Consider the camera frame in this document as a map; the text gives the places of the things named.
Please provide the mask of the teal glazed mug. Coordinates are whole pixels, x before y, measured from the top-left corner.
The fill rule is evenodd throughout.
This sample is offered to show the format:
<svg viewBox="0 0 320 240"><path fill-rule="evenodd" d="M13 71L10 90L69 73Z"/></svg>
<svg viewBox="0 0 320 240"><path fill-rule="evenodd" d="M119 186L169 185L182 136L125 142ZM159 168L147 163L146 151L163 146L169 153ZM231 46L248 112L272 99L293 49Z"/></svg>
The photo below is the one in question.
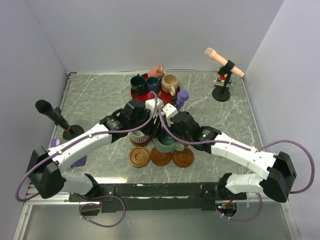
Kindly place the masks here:
<svg viewBox="0 0 320 240"><path fill-rule="evenodd" d="M183 151L185 146L175 141L170 135L163 134L152 140L156 150L162 153L170 153L173 151Z"/></svg>

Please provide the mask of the wooden coaster five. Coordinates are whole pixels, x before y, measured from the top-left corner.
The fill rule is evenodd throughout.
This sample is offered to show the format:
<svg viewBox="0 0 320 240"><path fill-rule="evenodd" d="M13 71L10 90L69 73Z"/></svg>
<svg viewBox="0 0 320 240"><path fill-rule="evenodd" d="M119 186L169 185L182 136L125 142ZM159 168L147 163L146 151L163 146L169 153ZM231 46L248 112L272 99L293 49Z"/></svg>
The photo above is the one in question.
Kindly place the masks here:
<svg viewBox="0 0 320 240"><path fill-rule="evenodd" d="M187 168L194 162L194 154L192 150L185 147L184 150L174 150L172 153L172 160L174 164L180 168Z"/></svg>

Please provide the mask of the beige ceramic mug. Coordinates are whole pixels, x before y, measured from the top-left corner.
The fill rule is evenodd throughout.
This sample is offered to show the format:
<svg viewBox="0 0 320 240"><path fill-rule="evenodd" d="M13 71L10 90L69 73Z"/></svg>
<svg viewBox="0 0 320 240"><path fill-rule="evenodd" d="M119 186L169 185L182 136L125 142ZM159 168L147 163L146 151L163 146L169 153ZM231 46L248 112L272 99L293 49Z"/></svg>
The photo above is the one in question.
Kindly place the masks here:
<svg viewBox="0 0 320 240"><path fill-rule="evenodd" d="M162 89L171 96L176 95L178 86L178 78L173 74L166 74L161 80Z"/></svg>

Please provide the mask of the wooden coaster two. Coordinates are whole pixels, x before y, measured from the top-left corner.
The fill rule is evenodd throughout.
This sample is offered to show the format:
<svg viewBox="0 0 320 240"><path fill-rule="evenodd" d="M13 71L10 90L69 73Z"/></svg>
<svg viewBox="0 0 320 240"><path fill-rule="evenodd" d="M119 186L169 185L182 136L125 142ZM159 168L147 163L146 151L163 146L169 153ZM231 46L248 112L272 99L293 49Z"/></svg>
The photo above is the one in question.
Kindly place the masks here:
<svg viewBox="0 0 320 240"><path fill-rule="evenodd" d="M130 164L135 168L142 168L150 162L150 152L142 146L134 147L128 154Z"/></svg>

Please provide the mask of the wooden coaster one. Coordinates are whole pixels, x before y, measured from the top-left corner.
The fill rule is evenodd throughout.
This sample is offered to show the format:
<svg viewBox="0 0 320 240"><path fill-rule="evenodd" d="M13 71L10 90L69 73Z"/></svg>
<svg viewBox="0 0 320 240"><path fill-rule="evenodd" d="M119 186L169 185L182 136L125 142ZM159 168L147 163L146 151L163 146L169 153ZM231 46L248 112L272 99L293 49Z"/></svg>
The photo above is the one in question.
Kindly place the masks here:
<svg viewBox="0 0 320 240"><path fill-rule="evenodd" d="M138 143L138 142L135 142L135 141L133 141L132 139L130 139L130 142L131 142L134 146L136 146L136 147L144 147L144 146L148 145L150 141L151 141L151 139L149 138L149 139L148 139L147 141L145 141L145 142Z"/></svg>

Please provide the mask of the grey striped mug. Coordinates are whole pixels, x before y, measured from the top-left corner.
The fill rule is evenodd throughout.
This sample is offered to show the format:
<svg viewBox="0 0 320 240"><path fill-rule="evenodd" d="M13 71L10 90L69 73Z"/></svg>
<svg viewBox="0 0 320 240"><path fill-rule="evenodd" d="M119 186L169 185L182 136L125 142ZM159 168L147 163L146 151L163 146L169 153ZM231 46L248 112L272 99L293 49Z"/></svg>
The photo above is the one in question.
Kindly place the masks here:
<svg viewBox="0 0 320 240"><path fill-rule="evenodd" d="M135 144L144 144L149 140L149 136L145 135L140 130L132 131L128 134L130 140Z"/></svg>

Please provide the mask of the wooden coaster six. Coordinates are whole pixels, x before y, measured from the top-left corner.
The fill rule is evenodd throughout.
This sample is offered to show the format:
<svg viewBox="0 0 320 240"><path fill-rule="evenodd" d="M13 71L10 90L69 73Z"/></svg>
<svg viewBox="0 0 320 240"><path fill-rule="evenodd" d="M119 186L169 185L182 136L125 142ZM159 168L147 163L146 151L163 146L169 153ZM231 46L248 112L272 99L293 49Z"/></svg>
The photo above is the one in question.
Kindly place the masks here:
<svg viewBox="0 0 320 240"><path fill-rule="evenodd" d="M151 161L157 166L165 166L172 160L171 152L160 152L155 147L150 152Z"/></svg>

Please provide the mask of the dark green mug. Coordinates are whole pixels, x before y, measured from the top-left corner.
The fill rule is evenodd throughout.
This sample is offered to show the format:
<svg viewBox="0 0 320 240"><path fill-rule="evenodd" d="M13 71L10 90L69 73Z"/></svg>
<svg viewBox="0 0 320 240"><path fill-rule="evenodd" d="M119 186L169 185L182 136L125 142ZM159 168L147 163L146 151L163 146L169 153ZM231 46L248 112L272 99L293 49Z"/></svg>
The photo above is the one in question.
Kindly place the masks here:
<svg viewBox="0 0 320 240"><path fill-rule="evenodd" d="M147 90L147 83L143 76L137 74L130 80L131 90L136 95L143 95Z"/></svg>

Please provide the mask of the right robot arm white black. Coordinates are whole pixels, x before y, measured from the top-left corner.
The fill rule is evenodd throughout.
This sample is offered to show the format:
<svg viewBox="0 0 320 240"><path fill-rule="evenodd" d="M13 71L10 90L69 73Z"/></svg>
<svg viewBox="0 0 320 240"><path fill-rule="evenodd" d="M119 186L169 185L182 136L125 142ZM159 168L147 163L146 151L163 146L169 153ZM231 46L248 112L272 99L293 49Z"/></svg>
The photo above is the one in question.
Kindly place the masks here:
<svg viewBox="0 0 320 240"><path fill-rule="evenodd" d="M259 150L234 140L214 127L200 126L188 112L179 112L172 117L170 125L165 123L163 117L161 114L162 126L175 140L198 151L229 159L252 172L224 174L218 187L223 199L240 193L263 193L279 203L288 200L297 173L287 153Z"/></svg>

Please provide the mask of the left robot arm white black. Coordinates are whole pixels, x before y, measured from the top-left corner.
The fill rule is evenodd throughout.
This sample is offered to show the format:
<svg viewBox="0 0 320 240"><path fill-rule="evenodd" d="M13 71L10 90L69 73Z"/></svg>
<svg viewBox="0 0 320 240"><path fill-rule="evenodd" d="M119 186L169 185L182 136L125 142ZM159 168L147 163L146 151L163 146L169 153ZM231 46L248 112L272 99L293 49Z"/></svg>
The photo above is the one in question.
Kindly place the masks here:
<svg viewBox="0 0 320 240"><path fill-rule="evenodd" d="M132 99L123 109L104 117L74 139L48 150L37 147L32 152L27 169L29 180L43 199L67 192L82 195L87 201L95 200L102 191L94 177L88 173L78 175L66 170L87 154L116 142L129 132L139 130L151 135L154 116L162 103L155 98L146 102Z"/></svg>

